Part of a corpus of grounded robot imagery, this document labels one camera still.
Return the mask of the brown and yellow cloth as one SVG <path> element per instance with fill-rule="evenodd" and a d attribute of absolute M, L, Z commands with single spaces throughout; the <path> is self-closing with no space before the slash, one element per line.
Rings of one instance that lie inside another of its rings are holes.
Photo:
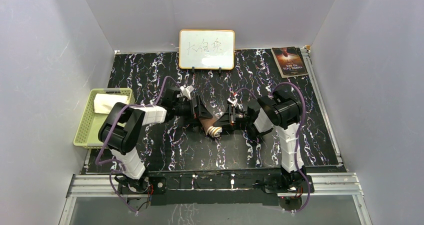
<path fill-rule="evenodd" d="M 214 126 L 214 123 L 218 119 L 216 117 L 213 118 L 199 118 L 199 121 L 203 127 L 203 130 L 206 135 L 212 137 L 212 138 L 218 138 L 221 136 L 221 133 L 223 131 L 221 126 Z"/>

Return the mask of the white towel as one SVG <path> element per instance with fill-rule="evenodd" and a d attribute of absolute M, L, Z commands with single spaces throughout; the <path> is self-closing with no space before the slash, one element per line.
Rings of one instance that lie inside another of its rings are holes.
<path fill-rule="evenodd" d="M 98 93 L 95 95 L 94 101 L 93 101 L 94 113 L 109 114 L 116 103 L 127 104 L 128 102 L 129 102 L 128 95 Z"/>

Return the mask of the green perforated plastic basket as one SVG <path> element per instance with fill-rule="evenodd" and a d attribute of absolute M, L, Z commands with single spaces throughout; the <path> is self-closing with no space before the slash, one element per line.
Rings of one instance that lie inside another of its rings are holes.
<path fill-rule="evenodd" d="M 98 132 L 107 118 L 107 114 L 95 113 L 94 101 L 98 94 L 128 96 L 131 103 L 135 102 L 131 88 L 94 88 L 90 91 L 84 112 L 76 131 L 73 145 L 85 149 L 100 149 L 103 142 L 98 139 Z"/>

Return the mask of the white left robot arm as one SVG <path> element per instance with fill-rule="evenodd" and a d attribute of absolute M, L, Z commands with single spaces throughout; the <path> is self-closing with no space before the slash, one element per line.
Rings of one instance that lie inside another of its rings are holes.
<path fill-rule="evenodd" d="M 136 144 L 143 126 L 163 124 L 174 117 L 182 117 L 193 126 L 214 117 L 198 95 L 192 95 L 192 86 L 169 87 L 159 94 L 158 102 L 148 105 L 130 105 L 116 102 L 98 132 L 98 139 L 107 146 L 122 167 L 122 173 L 130 180 L 130 187 L 137 193 L 149 188 L 149 179 L 143 174 L 144 163 Z"/>

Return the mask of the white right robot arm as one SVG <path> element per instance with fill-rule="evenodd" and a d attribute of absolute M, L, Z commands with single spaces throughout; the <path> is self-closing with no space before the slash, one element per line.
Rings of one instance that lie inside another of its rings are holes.
<path fill-rule="evenodd" d="M 242 130 L 250 140 L 276 131 L 281 149 L 281 167 L 288 173 L 282 177 L 282 187 L 295 192 L 302 184 L 300 176 L 294 172 L 304 166 L 297 151 L 297 132 L 301 125 L 303 105 L 285 95 L 279 89 L 271 96 L 262 96 L 248 101 L 246 109 L 240 109 L 237 100 L 229 99 L 225 113 L 213 123 L 223 131 Z"/>

